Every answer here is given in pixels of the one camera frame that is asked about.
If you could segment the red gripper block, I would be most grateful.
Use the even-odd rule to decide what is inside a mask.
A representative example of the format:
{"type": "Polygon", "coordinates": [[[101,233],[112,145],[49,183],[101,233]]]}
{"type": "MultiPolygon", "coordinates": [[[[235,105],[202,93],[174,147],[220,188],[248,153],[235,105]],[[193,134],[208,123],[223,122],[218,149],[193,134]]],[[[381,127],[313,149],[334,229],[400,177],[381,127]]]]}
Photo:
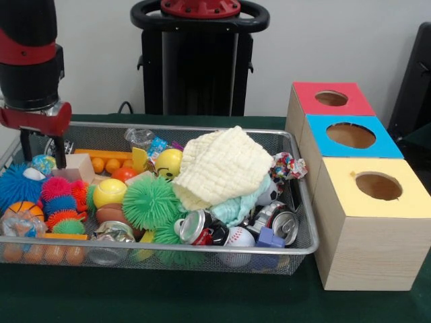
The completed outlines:
{"type": "Polygon", "coordinates": [[[1,108],[1,124],[20,130],[20,143],[24,160],[31,162],[30,131],[54,137],[55,159],[58,169],[67,167],[65,142],[62,137],[69,127],[72,110],[69,102],[57,102],[52,108],[39,111],[24,111],[1,108]]]}

